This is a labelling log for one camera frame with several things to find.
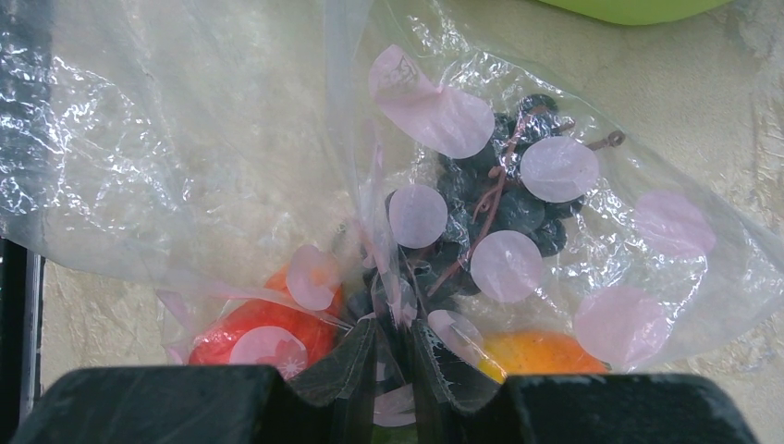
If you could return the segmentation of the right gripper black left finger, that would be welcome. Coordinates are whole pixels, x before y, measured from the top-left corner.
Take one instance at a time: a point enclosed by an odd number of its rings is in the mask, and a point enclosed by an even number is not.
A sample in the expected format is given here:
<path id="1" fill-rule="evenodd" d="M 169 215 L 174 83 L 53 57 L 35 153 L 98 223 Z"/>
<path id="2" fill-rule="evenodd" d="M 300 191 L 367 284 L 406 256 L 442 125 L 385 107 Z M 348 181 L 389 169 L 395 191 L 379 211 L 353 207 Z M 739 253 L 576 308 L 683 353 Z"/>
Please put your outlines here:
<path id="1" fill-rule="evenodd" d="M 96 367 L 60 377 L 17 443 L 367 443 L 377 324 L 284 379 L 270 365 Z"/>

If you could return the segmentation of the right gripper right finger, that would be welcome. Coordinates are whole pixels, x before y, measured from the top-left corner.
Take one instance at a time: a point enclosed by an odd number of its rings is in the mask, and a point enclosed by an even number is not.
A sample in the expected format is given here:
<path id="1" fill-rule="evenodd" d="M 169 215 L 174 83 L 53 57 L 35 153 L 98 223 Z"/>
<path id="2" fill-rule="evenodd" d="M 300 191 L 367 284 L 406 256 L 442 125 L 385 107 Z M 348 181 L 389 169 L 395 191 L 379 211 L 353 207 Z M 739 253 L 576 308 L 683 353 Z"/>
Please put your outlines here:
<path id="1" fill-rule="evenodd" d="M 511 376 L 498 384 L 422 320 L 409 330 L 421 443 L 755 443 L 732 399 L 682 374 Z"/>

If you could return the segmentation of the orange green fake mango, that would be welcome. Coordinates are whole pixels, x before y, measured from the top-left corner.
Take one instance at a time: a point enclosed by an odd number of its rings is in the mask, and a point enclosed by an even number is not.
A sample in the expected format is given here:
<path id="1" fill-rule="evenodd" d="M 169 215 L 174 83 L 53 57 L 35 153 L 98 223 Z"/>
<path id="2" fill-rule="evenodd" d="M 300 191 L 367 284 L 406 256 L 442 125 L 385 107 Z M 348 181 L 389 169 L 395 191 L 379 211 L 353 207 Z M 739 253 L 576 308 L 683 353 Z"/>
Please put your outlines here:
<path id="1" fill-rule="evenodd" d="M 477 365 L 502 384 L 508 376 L 604 374 L 606 365 L 564 333 L 523 330 L 498 333 L 484 340 L 484 355 Z"/>

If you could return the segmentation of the red fake food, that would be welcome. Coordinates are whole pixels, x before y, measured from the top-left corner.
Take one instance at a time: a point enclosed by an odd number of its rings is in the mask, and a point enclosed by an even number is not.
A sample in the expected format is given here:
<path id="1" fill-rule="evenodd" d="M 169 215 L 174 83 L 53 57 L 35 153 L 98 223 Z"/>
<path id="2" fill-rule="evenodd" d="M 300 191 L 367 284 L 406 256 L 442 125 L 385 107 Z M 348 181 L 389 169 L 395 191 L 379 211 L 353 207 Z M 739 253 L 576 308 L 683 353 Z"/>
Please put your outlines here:
<path id="1" fill-rule="evenodd" d="M 338 327 L 265 300 L 248 300 L 193 341 L 187 363 L 268 364 L 289 379 L 324 358 Z"/>

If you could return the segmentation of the clear zip top bag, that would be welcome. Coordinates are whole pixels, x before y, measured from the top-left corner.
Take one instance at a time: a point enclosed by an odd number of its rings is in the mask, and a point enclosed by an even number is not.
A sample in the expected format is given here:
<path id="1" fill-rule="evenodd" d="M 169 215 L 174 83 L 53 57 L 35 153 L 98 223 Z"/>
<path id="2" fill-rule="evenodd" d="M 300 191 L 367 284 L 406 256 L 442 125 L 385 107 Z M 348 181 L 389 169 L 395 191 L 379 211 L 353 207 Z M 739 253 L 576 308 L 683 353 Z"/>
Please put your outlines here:
<path id="1" fill-rule="evenodd" d="M 437 157 L 532 93 L 575 124 L 521 163 L 564 202 L 544 258 L 500 231 L 482 292 L 427 311 L 396 247 L 445 229 Z M 185 366 L 248 300 L 380 338 L 376 422 L 413 420 L 404 335 L 479 363 L 552 330 L 614 373 L 716 377 L 783 429 L 783 5 L 612 27 L 520 1 L 5 1 L 1 235 L 55 264 L 43 380 Z"/>

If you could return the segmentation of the green plastic tray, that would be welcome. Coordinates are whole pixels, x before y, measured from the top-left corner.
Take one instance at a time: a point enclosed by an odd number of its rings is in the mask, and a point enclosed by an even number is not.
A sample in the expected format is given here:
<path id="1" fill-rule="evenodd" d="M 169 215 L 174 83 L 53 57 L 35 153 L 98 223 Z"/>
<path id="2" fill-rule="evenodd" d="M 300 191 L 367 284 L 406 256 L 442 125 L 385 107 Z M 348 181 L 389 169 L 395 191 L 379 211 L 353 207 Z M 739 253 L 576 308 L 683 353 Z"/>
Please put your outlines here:
<path id="1" fill-rule="evenodd" d="M 693 17 L 729 0 L 542 0 L 542 3 L 608 23 L 642 26 Z"/>

